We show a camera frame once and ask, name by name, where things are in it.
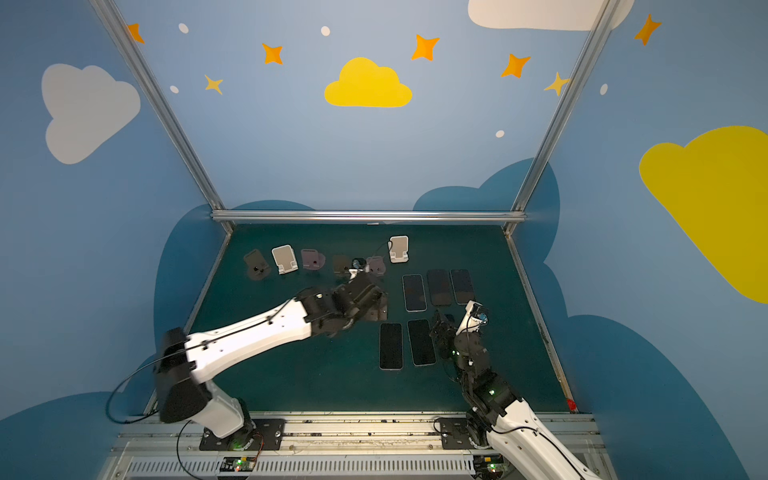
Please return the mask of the white-framed phone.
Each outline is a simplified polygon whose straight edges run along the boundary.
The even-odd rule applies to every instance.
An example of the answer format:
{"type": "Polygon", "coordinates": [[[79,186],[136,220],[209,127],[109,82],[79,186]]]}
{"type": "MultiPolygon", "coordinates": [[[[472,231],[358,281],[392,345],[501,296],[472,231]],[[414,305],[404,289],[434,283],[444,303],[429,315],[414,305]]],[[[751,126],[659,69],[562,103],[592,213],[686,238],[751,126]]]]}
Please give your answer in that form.
{"type": "Polygon", "coordinates": [[[423,278],[419,274],[408,274],[402,278],[404,306],[410,313],[423,312],[427,309],[423,278]]]}

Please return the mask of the purple phone stand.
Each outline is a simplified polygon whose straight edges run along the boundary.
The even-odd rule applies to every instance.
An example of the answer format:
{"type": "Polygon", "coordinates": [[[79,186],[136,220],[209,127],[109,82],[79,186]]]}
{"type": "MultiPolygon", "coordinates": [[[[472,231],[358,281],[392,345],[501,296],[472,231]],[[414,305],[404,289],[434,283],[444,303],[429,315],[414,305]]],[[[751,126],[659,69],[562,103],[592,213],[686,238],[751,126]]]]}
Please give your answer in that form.
{"type": "Polygon", "coordinates": [[[302,268],[309,271],[318,271],[326,263],[326,257],[316,249],[301,250],[302,268]]]}

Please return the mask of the white phone stand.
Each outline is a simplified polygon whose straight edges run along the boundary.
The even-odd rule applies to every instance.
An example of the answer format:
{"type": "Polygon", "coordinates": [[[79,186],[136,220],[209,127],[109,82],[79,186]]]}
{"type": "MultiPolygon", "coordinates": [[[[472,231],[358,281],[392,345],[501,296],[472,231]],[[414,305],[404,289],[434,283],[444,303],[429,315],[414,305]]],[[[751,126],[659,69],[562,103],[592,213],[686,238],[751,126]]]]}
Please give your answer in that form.
{"type": "Polygon", "coordinates": [[[298,261],[291,245],[286,244],[274,247],[271,252],[279,275],[285,275],[298,270],[298,261]]]}

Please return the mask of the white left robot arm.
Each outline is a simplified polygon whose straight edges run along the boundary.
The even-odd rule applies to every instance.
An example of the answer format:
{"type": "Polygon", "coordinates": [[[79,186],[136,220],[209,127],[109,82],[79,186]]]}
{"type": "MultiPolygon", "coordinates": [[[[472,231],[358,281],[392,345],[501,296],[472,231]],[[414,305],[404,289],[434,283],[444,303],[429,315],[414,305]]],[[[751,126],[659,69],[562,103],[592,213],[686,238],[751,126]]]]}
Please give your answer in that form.
{"type": "Polygon", "coordinates": [[[214,378],[268,350],[318,335],[335,335],[371,321],[388,303],[374,275],[359,273],[331,290],[306,288],[279,306],[226,327],[165,333],[154,367],[159,420],[196,423],[226,450],[245,450],[256,425],[244,401],[214,378]]]}

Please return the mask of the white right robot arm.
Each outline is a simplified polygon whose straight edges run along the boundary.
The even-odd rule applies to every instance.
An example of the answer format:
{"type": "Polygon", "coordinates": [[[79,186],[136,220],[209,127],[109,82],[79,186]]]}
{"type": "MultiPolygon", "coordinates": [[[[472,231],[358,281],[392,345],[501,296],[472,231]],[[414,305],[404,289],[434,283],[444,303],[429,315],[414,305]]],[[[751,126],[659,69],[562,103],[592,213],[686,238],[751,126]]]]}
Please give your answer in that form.
{"type": "Polygon", "coordinates": [[[481,446],[487,446],[525,479],[596,479],[598,475],[539,420],[528,402],[491,366],[482,344],[484,321],[466,314],[460,323],[437,311],[430,337],[437,355],[452,364],[470,406],[481,446]]]}

